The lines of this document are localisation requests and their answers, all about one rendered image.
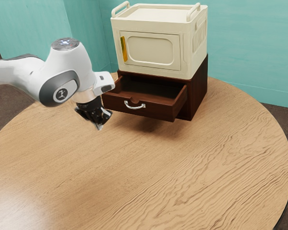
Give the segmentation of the dark brown open drawer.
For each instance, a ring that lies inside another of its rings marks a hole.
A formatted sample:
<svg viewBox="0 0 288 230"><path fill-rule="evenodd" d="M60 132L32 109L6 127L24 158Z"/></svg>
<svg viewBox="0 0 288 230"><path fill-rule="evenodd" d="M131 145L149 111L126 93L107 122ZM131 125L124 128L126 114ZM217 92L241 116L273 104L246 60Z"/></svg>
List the dark brown open drawer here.
<svg viewBox="0 0 288 230"><path fill-rule="evenodd" d="M115 89L102 95L106 109L173 122L187 100L183 83L122 75Z"/></svg>

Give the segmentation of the dark brown small cabinet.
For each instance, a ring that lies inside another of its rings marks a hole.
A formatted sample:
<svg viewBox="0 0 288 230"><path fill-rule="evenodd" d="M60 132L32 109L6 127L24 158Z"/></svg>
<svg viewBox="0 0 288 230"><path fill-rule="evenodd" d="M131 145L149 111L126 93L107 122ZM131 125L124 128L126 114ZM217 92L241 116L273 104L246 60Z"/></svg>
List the dark brown small cabinet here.
<svg viewBox="0 0 288 230"><path fill-rule="evenodd" d="M140 73L131 73L125 71L118 71L118 77L122 75L135 75L140 77L157 78L161 80L168 80L185 84L187 86L187 100L179 111L176 118L191 121L207 92L207 71L208 57L205 57L193 77L189 80L167 78Z"/></svg>

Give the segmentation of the cream box with lid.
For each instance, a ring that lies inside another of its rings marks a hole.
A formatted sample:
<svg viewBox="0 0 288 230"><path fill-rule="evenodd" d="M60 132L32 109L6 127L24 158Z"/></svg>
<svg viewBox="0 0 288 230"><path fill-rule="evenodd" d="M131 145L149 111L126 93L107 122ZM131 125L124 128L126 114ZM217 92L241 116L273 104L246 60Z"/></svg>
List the cream box with lid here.
<svg viewBox="0 0 288 230"><path fill-rule="evenodd" d="M207 16L199 2L118 5L110 20L119 70L191 79L207 56Z"/></svg>

